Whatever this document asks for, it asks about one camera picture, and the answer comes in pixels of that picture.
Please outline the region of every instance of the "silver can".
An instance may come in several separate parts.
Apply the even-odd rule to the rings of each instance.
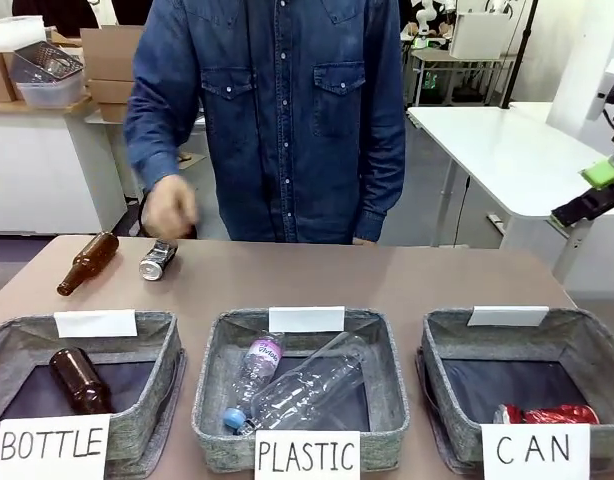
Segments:
[[[139,271],[142,277],[150,282],[160,280],[177,250],[178,245],[156,240],[152,249],[140,261]]]

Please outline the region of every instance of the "denim shirt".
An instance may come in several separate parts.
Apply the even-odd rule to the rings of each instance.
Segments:
[[[155,0],[125,136],[151,188],[202,100],[233,240],[376,241],[403,184],[396,0]]]

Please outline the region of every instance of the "water bottle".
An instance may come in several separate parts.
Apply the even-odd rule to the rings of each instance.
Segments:
[[[254,396],[251,418],[238,434],[250,435],[259,429],[305,430],[335,414],[347,394],[364,382],[362,366],[370,354],[362,338],[339,334]]]
[[[223,422],[238,430],[250,414],[251,400],[271,381],[283,356],[283,333],[265,333],[249,347],[233,385]]]

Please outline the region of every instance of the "black pole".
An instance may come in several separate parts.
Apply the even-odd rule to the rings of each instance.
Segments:
[[[518,47],[518,55],[516,55],[514,68],[511,69],[511,73],[509,74],[507,90],[505,91],[505,96],[503,97],[503,101],[500,105],[500,108],[503,108],[505,110],[509,108],[509,102],[511,101],[511,93],[514,90],[514,85],[516,85],[516,80],[518,79],[520,64],[523,62],[523,57],[525,56],[525,49],[527,48],[527,43],[529,43],[529,36],[531,35],[531,26],[534,23],[534,17],[536,16],[537,8],[538,0],[532,0],[531,9],[529,10],[529,16],[527,17],[527,24],[525,25],[525,30],[523,31],[523,38],[520,40],[520,47]]]

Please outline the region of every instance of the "shirt pocket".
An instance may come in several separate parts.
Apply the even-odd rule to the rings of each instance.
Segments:
[[[216,148],[229,150],[251,140],[256,132],[255,82],[251,70],[237,67],[206,69],[201,70],[200,80],[205,93],[203,106],[207,133],[211,140],[215,140],[212,143]]]
[[[364,62],[345,62],[314,67],[314,134],[344,137],[360,126],[361,86]]]

